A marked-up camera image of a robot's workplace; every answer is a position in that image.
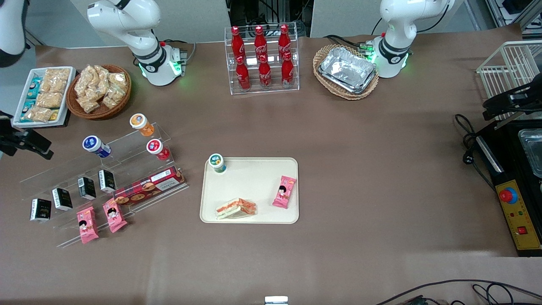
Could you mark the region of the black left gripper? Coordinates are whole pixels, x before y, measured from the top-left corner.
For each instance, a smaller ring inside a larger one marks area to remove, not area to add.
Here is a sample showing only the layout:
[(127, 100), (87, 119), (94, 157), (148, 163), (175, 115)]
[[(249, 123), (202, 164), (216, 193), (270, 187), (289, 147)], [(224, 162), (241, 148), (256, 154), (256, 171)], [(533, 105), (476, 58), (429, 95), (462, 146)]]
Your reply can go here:
[(537, 112), (541, 111), (542, 84), (532, 81), (511, 90), (509, 94), (498, 94), (483, 102), (484, 120), (491, 120), (504, 114), (513, 114), (515, 111)]

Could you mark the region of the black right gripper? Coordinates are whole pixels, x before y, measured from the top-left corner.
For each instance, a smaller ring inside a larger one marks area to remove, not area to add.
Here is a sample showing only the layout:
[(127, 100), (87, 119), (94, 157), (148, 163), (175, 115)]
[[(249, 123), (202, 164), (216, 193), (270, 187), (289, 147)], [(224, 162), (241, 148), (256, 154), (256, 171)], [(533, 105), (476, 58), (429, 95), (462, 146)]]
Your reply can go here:
[(53, 152), (50, 150), (52, 142), (42, 135), (30, 135), (26, 129), (17, 129), (12, 126), (12, 115), (0, 112), (0, 150), (8, 156), (14, 156), (16, 147), (26, 147), (27, 150), (39, 154), (50, 160)]

